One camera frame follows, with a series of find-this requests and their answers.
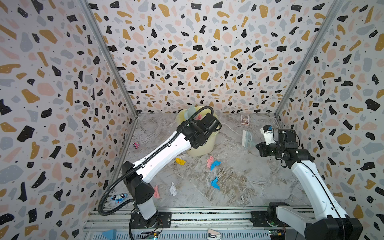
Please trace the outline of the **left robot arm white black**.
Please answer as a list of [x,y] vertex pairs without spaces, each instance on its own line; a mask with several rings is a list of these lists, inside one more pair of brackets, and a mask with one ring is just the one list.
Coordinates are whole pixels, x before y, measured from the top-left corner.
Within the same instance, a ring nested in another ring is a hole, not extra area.
[[209,137],[222,127],[211,111],[202,119],[195,119],[200,112],[194,113],[191,118],[183,121],[177,130],[150,154],[133,164],[126,161],[122,166],[122,173],[127,175],[123,182],[134,200],[136,211],[146,222],[147,228],[155,224],[159,215],[154,204],[155,189],[150,181],[179,154],[204,146]]

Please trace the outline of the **small card box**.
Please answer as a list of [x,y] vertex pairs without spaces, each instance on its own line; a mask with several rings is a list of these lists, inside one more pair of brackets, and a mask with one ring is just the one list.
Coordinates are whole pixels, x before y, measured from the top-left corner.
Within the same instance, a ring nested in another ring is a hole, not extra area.
[[241,115],[241,125],[242,126],[248,126],[250,124],[250,118],[249,116],[243,116]]

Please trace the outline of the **blue paper scrap lower left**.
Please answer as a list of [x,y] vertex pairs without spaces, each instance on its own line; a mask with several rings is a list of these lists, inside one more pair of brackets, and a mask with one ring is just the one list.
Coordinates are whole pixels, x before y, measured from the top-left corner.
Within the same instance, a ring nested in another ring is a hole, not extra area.
[[214,188],[214,189],[217,189],[217,190],[220,190],[220,186],[218,185],[218,178],[216,177],[213,181],[211,181],[211,186]]

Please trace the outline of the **teal plastic dustpan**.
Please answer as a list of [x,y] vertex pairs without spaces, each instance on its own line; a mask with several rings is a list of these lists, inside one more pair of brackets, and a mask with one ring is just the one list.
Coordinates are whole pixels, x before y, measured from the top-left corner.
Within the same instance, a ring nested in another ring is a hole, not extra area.
[[196,108],[193,107],[193,106],[190,106],[184,113],[184,117],[186,120],[188,120],[189,118],[191,118],[195,113],[196,113]]

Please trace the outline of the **blue toy car sticker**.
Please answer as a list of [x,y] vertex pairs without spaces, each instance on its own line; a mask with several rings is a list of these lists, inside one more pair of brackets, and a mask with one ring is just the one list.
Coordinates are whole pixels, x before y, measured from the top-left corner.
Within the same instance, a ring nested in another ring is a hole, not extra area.
[[111,197],[111,202],[115,205],[119,205],[121,203],[123,203],[128,197],[128,194],[126,193],[121,193],[119,195],[113,195]]

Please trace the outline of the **pink paper scrap centre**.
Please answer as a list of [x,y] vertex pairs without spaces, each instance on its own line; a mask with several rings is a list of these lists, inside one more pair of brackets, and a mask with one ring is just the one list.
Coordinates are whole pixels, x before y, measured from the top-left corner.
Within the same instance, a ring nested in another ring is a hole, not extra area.
[[211,166],[214,162],[214,157],[213,156],[210,156],[208,159],[207,159],[207,168],[208,169],[211,169]]

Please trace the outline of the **yellow paper scrap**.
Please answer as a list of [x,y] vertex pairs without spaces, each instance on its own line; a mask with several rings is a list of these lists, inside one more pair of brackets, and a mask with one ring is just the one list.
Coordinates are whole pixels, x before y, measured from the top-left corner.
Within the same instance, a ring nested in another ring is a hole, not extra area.
[[182,160],[182,159],[179,159],[179,158],[176,158],[175,159],[175,162],[181,166],[184,166],[186,164],[186,161]]

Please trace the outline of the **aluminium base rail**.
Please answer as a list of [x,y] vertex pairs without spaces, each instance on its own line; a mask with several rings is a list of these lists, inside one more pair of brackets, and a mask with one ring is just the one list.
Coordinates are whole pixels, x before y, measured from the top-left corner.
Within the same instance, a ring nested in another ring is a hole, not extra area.
[[[314,219],[310,206],[292,206]],[[278,222],[266,221],[267,207],[159,208],[154,226],[145,228],[144,221],[131,209],[119,210],[102,217],[93,211],[79,240],[106,240],[102,233],[116,229],[116,240],[207,240],[207,230],[220,232],[222,240],[303,240],[296,230]]]

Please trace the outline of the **pink paper scrap near left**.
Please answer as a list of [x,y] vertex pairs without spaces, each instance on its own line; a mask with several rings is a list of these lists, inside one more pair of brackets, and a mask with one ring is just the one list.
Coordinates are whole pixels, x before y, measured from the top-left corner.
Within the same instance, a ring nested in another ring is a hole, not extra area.
[[160,193],[159,193],[159,186],[158,185],[156,185],[155,187],[154,187],[154,197],[156,198],[156,199],[159,199],[160,198]]

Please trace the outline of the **blue paper scrap centre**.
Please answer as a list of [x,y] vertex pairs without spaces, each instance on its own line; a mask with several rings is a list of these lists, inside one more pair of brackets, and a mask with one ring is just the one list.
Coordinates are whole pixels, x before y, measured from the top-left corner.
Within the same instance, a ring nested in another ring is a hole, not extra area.
[[211,171],[214,170],[215,167],[219,166],[221,164],[220,161],[214,161],[212,164],[211,164]]

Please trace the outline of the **blue triangular object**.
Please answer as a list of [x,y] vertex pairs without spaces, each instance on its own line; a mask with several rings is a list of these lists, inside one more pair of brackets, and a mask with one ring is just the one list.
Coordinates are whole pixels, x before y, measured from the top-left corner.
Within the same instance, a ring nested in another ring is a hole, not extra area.
[[112,229],[112,230],[104,231],[102,233],[102,235],[106,240],[116,240],[117,239],[117,230]]

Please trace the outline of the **teal hand brush white bristles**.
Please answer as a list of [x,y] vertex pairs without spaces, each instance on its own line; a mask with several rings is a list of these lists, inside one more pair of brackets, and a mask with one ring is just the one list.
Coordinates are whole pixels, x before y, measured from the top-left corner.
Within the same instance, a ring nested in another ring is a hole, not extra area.
[[245,149],[249,149],[252,146],[254,146],[255,143],[253,141],[253,136],[250,132],[243,130],[243,135],[242,135],[242,146]]

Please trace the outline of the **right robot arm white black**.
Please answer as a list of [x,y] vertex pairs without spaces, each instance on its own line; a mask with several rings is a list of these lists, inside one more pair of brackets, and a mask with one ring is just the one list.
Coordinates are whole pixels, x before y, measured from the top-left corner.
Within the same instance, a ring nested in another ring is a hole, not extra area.
[[351,218],[331,194],[320,176],[314,157],[308,150],[300,149],[294,130],[279,129],[274,139],[274,129],[266,125],[260,129],[264,142],[256,145],[261,157],[274,157],[284,168],[290,169],[302,185],[315,214],[311,219],[284,203],[270,203],[266,221],[270,226],[285,223],[306,240],[357,240],[363,226]]

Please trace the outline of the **blue paper scrap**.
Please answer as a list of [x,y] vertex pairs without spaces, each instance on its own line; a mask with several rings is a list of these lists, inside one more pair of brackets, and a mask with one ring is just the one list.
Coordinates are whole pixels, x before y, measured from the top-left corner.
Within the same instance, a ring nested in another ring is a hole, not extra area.
[[218,178],[216,177],[213,181],[211,181],[211,186],[214,188],[214,189],[217,189],[217,190],[220,190],[220,186],[218,185]]
[[219,166],[221,164],[220,161],[214,161],[212,164],[211,164],[211,171],[214,170],[215,167]]

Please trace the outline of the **white paper scrap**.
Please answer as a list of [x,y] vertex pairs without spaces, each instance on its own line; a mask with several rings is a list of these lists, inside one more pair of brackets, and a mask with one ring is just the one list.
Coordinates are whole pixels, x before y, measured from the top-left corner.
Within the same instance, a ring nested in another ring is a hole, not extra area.
[[172,184],[171,184],[171,187],[170,187],[170,193],[171,193],[171,195],[172,195],[173,197],[175,197],[175,196],[178,194],[174,182],[172,182]]

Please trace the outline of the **cream trash bin yellow bag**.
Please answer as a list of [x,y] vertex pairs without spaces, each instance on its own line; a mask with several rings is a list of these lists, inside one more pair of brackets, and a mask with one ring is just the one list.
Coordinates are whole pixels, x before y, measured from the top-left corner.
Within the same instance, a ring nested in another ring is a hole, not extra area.
[[[195,107],[196,110],[198,111],[199,109],[203,108],[203,106],[197,106]],[[179,126],[182,122],[186,121],[185,117],[184,117],[184,113],[187,109],[184,109],[182,111],[180,111],[178,113],[178,115],[176,116],[176,123],[177,125]],[[202,120],[206,114],[210,113],[211,111],[210,110],[203,110],[201,111],[196,117],[195,117],[195,120]],[[203,155],[206,155],[206,154],[209,154],[213,151],[214,149],[214,146],[215,146],[215,141],[216,141],[216,137],[220,131],[220,126],[218,126],[217,128],[218,130],[216,132],[213,132],[207,142],[203,145],[203,146],[200,146],[198,147],[197,149],[195,148],[191,148],[190,150],[187,151],[187,154],[190,156],[190,157],[200,157],[200,156],[203,156]]]

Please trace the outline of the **pink paper scrap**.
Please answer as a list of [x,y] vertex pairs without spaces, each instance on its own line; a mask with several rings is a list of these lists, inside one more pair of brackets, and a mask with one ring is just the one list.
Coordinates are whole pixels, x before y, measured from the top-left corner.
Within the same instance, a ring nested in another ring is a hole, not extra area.
[[159,193],[159,186],[158,185],[156,185],[155,187],[154,187],[154,197],[156,198],[156,199],[159,199],[160,198],[160,193]]
[[211,166],[214,162],[214,157],[213,156],[210,156],[208,159],[207,159],[207,168],[208,169],[211,169]]

